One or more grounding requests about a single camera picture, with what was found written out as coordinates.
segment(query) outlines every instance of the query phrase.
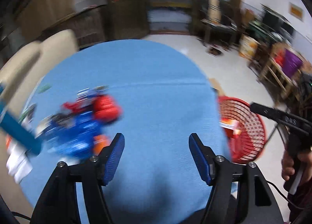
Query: laundry basket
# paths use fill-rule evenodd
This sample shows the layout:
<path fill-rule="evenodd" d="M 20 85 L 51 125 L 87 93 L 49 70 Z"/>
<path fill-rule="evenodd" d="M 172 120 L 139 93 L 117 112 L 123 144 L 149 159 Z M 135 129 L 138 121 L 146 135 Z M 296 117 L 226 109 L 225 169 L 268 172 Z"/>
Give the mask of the laundry basket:
<path fill-rule="evenodd" d="M 247 164 L 257 159 L 266 144 L 266 129 L 261 117 L 250 111 L 250 105 L 234 97 L 219 97 L 222 118 L 241 123 L 241 135 L 230 140 L 232 161 Z"/>

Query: wooden door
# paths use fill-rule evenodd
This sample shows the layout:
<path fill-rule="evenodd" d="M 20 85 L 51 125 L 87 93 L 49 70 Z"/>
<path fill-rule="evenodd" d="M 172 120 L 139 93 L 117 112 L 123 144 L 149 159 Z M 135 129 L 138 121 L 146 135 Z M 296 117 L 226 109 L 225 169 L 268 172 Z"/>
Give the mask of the wooden door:
<path fill-rule="evenodd" d="M 147 0 L 108 0 L 114 39 L 139 39 L 149 33 Z"/>

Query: person's hand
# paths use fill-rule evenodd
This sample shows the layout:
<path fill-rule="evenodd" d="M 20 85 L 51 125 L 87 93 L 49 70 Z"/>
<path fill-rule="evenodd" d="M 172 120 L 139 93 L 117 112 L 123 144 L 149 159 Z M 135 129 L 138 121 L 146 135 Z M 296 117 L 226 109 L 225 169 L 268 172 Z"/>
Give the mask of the person's hand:
<path fill-rule="evenodd" d="M 311 150 L 306 150 L 298 154 L 298 159 L 304 163 L 307 163 L 307 167 L 302 175 L 299 185 L 308 182 L 312 178 L 312 152 Z M 282 159 L 282 178 L 288 181 L 290 176 L 295 173 L 294 171 L 294 160 L 289 156 L 288 152 L 285 150 Z"/>

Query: framed picture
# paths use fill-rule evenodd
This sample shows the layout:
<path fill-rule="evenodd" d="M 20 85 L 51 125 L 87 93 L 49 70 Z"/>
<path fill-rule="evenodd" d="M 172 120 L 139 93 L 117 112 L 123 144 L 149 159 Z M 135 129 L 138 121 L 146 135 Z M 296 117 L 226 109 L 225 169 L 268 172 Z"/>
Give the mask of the framed picture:
<path fill-rule="evenodd" d="M 303 20 L 303 10 L 302 8 L 294 5 L 294 4 L 290 4 L 290 12 L 289 12 L 292 16 L 297 17 L 298 19 L 300 19 L 301 21 Z"/>

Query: maroon sleeve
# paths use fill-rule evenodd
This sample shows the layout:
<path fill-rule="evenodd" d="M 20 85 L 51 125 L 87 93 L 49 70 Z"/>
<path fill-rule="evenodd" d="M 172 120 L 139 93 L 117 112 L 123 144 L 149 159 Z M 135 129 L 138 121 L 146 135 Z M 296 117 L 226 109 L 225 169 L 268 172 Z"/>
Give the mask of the maroon sleeve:
<path fill-rule="evenodd" d="M 312 179 L 297 188 L 294 195 L 288 194 L 288 199 L 298 207 L 305 207 L 307 202 L 312 200 Z M 291 211 L 289 215 L 289 221 L 293 222 L 302 210 L 295 208 L 292 204 L 288 203 L 288 207 Z"/>

